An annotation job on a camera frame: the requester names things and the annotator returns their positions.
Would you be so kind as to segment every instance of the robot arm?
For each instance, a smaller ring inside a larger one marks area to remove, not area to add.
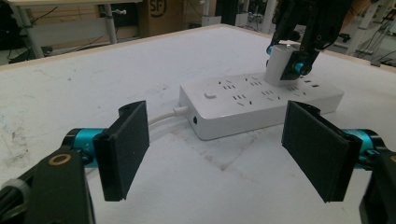
[[[280,80],[295,80],[309,74],[318,54],[336,40],[351,2],[352,0],[280,0],[273,17],[276,31],[267,53],[271,54],[273,47],[281,40],[292,39],[297,25],[304,25],[305,32],[301,45],[293,51],[281,74],[266,75],[277,76]]]

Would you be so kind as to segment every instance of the power strip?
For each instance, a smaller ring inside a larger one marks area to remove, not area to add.
[[[309,75],[292,86],[275,87],[263,74],[214,77],[180,85],[179,104],[199,138],[209,140],[281,124],[288,100],[333,112],[344,92]]]

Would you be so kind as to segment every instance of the table surface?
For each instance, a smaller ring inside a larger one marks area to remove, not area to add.
[[[16,7],[37,7],[37,6],[62,6],[62,5],[85,5],[85,4],[117,4],[117,3],[137,3],[142,0],[5,0]]]
[[[217,25],[0,67],[0,183],[57,149],[74,128],[106,128],[140,100],[148,114],[177,106],[179,83],[260,73],[270,39]],[[396,148],[396,74],[320,53],[312,74],[346,92],[324,117],[367,128]],[[150,127],[127,200],[104,201],[88,175],[97,223],[359,223],[370,172],[355,170],[345,200],[324,203],[281,146],[283,125],[211,141],[184,118]]]

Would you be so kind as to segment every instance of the blue joint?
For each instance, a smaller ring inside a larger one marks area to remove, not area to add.
[[[273,47],[274,47],[274,46],[268,47],[268,49],[267,49],[267,54],[268,54],[268,55],[271,55],[271,52],[272,52]]]
[[[301,74],[301,69],[303,68],[304,63],[297,63],[294,65],[294,71],[296,71],[296,73]]]
[[[81,154],[86,168],[97,168],[93,138],[104,129],[81,129],[75,137],[73,150]]]
[[[359,129],[344,129],[344,133],[352,134],[357,136],[361,141],[361,150],[359,152],[359,161],[370,161],[373,157],[379,155],[379,151],[375,149],[373,140],[369,134]],[[355,168],[364,168],[360,164],[356,164]]]

